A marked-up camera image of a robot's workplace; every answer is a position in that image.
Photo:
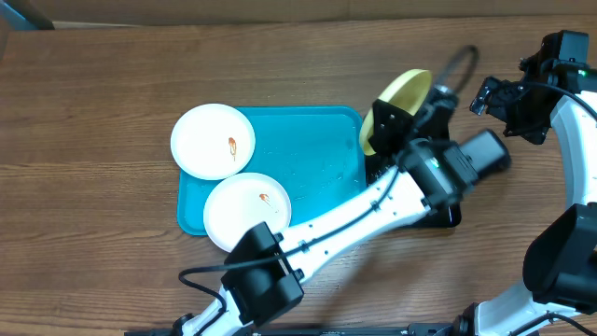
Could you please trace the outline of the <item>light green plate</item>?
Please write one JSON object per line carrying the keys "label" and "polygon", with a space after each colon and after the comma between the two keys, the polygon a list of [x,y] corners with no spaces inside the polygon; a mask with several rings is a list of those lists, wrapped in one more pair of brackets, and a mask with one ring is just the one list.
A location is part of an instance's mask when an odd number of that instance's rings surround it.
{"label": "light green plate", "polygon": [[[411,69],[394,79],[378,99],[404,110],[410,116],[415,116],[430,91],[432,80],[431,71]],[[375,154],[375,150],[368,143],[373,134],[374,115],[371,107],[364,117],[359,133],[359,144],[366,156]]]}

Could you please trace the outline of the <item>white plate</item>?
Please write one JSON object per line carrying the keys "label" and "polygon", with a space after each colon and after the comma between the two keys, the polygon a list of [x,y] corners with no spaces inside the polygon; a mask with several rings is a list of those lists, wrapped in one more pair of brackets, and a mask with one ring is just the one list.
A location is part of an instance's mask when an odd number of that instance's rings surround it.
{"label": "white plate", "polygon": [[220,182],[209,194],[203,223],[208,237],[230,252],[246,232],[265,222],[272,233],[290,224],[288,194],[275,179],[259,173],[241,173]]}
{"label": "white plate", "polygon": [[171,152],[187,174],[221,180],[239,173],[251,160],[256,134],[248,118],[229,105],[199,105],[174,125]]}

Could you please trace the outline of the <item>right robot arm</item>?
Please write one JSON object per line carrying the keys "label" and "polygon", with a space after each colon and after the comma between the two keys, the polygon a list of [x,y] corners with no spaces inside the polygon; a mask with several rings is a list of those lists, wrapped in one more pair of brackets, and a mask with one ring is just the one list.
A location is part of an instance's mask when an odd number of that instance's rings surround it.
{"label": "right robot arm", "polygon": [[592,333],[575,318],[596,311],[596,72],[578,56],[535,55],[521,70],[520,82],[487,78],[471,109],[532,143],[554,130],[567,208],[529,246],[519,283],[470,305],[452,335],[536,335],[556,321]]}

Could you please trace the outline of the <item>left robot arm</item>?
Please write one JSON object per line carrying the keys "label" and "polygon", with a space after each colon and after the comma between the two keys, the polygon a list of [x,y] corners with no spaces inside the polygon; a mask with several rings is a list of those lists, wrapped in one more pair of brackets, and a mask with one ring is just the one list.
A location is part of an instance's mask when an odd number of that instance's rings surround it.
{"label": "left robot arm", "polygon": [[174,335],[232,335],[261,326],[298,305],[303,284],[335,257],[386,231],[408,227],[459,203],[480,180],[510,164],[506,146],[484,130],[461,144],[422,137],[431,122],[446,125],[458,100],[437,86],[411,110],[377,99],[370,112],[373,147],[391,164],[365,191],[346,203],[279,233],[265,223],[250,229],[224,263],[186,269],[221,272],[221,288],[200,315],[187,314],[173,324]]}

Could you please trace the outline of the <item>teal plastic tray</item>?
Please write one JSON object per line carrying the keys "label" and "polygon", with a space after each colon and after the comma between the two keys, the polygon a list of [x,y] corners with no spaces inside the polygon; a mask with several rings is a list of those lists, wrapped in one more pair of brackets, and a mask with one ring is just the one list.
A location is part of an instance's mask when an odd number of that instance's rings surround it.
{"label": "teal plastic tray", "polygon": [[[362,120],[352,108],[234,108],[248,118],[256,134],[253,157],[237,174],[259,173],[280,183],[292,206],[289,226],[320,216],[365,189],[365,159],[358,144]],[[207,235],[203,209],[225,179],[203,180],[180,168],[176,219],[183,232]]]}

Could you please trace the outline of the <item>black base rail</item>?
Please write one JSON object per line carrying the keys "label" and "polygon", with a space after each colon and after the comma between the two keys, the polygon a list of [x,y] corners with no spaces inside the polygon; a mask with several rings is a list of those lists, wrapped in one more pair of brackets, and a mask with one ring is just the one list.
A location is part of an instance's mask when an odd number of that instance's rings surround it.
{"label": "black base rail", "polygon": [[412,323],[407,327],[339,328],[339,329],[250,329],[244,328],[234,336],[445,336],[450,335],[452,323]]}

